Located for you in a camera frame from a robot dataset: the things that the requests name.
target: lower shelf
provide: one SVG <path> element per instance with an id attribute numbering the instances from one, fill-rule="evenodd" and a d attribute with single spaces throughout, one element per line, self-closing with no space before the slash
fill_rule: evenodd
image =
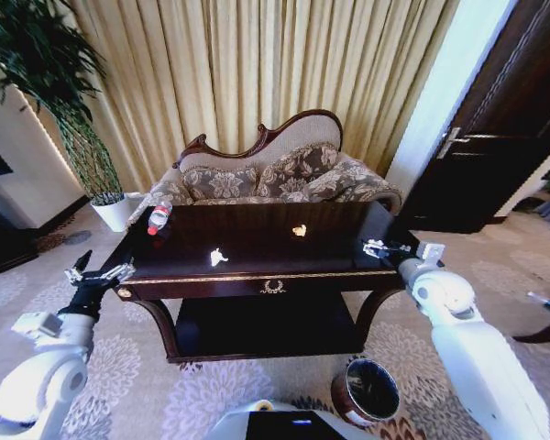
<path id="1" fill-rule="evenodd" d="M 340 292 L 183 300 L 172 362 L 359 353 Z"/>

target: dark wooden table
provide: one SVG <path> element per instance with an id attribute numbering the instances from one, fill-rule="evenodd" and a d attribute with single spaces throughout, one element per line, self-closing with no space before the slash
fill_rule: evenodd
<path id="1" fill-rule="evenodd" d="M 418 243 L 376 202 L 179 206 L 157 236 L 149 213 L 104 266 L 134 258 L 115 291 L 151 313 L 169 362 L 359 353 L 379 306 L 403 289 L 363 242 Z M 216 248 L 228 261 L 212 267 Z M 354 322 L 340 292 L 364 290 Z M 175 324 L 169 298 L 183 298 Z"/>

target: green leaves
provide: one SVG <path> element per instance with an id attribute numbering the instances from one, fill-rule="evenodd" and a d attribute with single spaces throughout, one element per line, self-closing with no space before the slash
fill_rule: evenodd
<path id="1" fill-rule="evenodd" d="M 110 155 L 94 133 L 84 95 L 99 92 L 86 79 L 104 76 L 102 60 L 75 28 L 63 22 L 56 0 L 0 0 L 1 102 L 14 85 L 56 118 L 71 167 L 95 205 L 123 198 Z"/>
<path id="2" fill-rule="evenodd" d="M 99 91 L 86 75 L 104 76 L 102 59 L 63 19 L 54 0 L 0 0 L 0 90 L 4 100 L 14 85 L 57 118 L 72 111 L 92 120 L 83 96 Z"/>

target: beige curtain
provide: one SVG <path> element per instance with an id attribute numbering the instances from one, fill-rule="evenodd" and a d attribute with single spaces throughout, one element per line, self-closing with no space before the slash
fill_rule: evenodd
<path id="1" fill-rule="evenodd" d="M 384 174 L 457 0 L 75 0 L 105 58 L 95 129 L 127 191 L 146 191 L 201 133 L 248 149 L 257 125 L 310 108 Z"/>

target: plastic bottle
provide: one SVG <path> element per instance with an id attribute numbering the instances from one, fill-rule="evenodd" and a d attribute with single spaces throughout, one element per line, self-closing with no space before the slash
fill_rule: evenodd
<path id="1" fill-rule="evenodd" d="M 173 205 L 165 201 L 155 206 L 155 209 L 153 209 L 153 212 L 148 218 L 147 232 L 150 236 L 156 235 L 159 230 L 167 224 L 167 220 L 169 219 L 172 208 Z"/>
<path id="2" fill-rule="evenodd" d="M 550 310 L 550 298 L 546 298 L 543 295 L 528 291 L 528 297 L 532 298 L 536 303 L 540 303 L 545 309 Z"/>

